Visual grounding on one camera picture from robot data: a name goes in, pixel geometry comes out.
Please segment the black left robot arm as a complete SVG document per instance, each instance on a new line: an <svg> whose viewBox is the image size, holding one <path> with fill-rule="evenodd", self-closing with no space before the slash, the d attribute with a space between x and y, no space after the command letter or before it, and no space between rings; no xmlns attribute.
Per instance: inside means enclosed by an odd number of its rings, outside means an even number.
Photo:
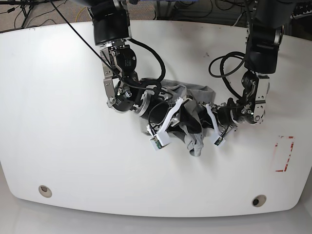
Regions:
<svg viewBox="0 0 312 234"><path fill-rule="evenodd" d="M215 75L209 66L209 74L223 80L226 88L237 99L229 98L222 105L209 104L199 114L203 128L220 130L224 137L237 125L247 122L260 124L265 116L266 96L270 87L270 74L276 72L279 47L284 25L295 9L294 0L256 0L254 10L245 6L248 25L245 53L233 51L215 58L220 73ZM246 68L241 84L243 93L237 93L230 85L228 76L241 66Z"/></svg>

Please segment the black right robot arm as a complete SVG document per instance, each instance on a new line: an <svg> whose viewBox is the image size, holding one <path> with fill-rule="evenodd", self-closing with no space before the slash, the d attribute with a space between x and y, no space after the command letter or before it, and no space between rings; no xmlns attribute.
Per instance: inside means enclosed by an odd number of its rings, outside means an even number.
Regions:
<svg viewBox="0 0 312 234"><path fill-rule="evenodd" d="M166 68L159 54L132 38L127 3L124 0L77 0L91 17L94 41L102 46L99 57L104 71L108 106L115 111L135 113L146 124L144 132L175 135L200 134L201 123L188 102L189 85L166 80ZM139 79L137 57L129 41L149 51L159 62L158 78Z"/></svg>

